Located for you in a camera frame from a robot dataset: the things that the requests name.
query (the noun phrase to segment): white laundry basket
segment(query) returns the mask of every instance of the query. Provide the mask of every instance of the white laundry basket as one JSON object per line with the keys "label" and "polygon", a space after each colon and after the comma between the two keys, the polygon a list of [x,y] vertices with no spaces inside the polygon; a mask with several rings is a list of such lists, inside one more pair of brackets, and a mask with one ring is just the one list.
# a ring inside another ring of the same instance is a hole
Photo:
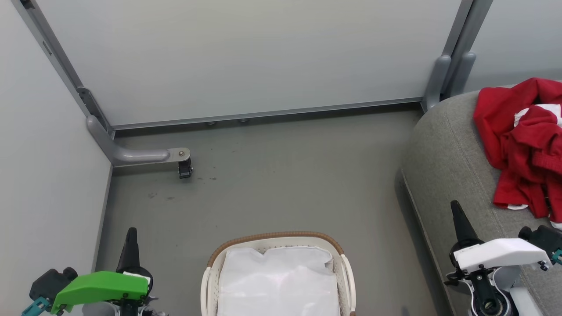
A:
{"label": "white laundry basket", "polygon": [[233,248],[253,248],[262,254],[271,248],[316,246],[329,251],[334,258],[341,316],[355,316],[355,280],[343,249],[330,236],[316,232],[280,232],[233,239],[222,244],[209,259],[201,282],[201,315],[216,316],[219,301],[219,276],[226,252]]}

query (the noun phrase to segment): caster wheel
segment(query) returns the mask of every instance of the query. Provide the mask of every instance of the caster wheel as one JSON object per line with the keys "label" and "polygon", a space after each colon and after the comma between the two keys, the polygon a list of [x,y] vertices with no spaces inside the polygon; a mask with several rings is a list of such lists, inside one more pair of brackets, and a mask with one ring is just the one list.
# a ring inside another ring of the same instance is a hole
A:
{"label": "caster wheel", "polygon": [[191,158],[189,158],[186,161],[178,162],[178,173],[180,179],[191,177],[191,174],[193,173],[193,167],[191,166]]}

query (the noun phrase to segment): gray sofa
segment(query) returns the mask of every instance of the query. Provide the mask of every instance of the gray sofa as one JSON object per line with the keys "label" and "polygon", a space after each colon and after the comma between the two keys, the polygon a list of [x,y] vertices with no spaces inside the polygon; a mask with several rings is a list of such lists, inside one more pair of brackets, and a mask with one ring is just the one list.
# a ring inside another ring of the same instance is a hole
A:
{"label": "gray sofa", "polygon": [[[472,119],[478,92],[442,101],[418,122],[402,164],[402,175],[442,281],[453,271],[455,243],[450,201],[458,200],[480,239],[515,238],[523,226],[550,225],[529,210],[492,204],[500,171],[489,165]],[[523,267],[521,282],[545,316],[562,315],[562,267],[548,272]],[[453,312],[465,316],[470,298],[445,289]]]}

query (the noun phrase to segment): gray wall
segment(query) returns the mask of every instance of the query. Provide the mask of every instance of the gray wall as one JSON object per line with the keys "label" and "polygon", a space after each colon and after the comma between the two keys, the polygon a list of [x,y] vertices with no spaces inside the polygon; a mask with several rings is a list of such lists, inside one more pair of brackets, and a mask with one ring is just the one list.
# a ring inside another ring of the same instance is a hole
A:
{"label": "gray wall", "polygon": [[477,54],[464,91],[562,79],[560,0],[493,0],[474,41]]}
{"label": "gray wall", "polygon": [[91,272],[111,165],[9,1],[0,38],[0,314],[19,315],[49,268]]}
{"label": "gray wall", "polygon": [[43,0],[111,125],[421,99],[460,0]]}

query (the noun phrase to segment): white cloth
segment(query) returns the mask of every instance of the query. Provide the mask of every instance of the white cloth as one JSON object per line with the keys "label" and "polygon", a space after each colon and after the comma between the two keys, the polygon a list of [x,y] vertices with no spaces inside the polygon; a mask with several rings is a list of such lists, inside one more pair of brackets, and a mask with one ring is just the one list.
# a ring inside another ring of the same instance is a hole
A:
{"label": "white cloth", "polygon": [[550,224],[552,225],[552,227],[562,231],[562,223],[554,223],[552,220],[550,221]]}
{"label": "white cloth", "polygon": [[339,316],[330,252],[318,247],[229,250],[218,316]]}
{"label": "white cloth", "polygon": [[[556,115],[556,118],[558,119],[558,121],[556,122],[556,125],[562,127],[562,118],[560,117],[560,104],[536,104],[535,106],[539,106],[547,111],[552,112],[554,115]],[[515,119],[513,122],[513,127],[516,127],[519,124],[519,120],[521,119],[521,117],[523,115],[525,115],[527,113],[527,111],[529,111],[529,108],[526,109],[522,109],[521,111],[519,111],[519,113],[515,114]]]}
{"label": "white cloth", "polygon": [[529,207],[529,205],[527,205],[527,204],[508,204],[507,205],[507,208],[510,209],[510,210],[523,210],[523,209],[526,209],[528,207]]}

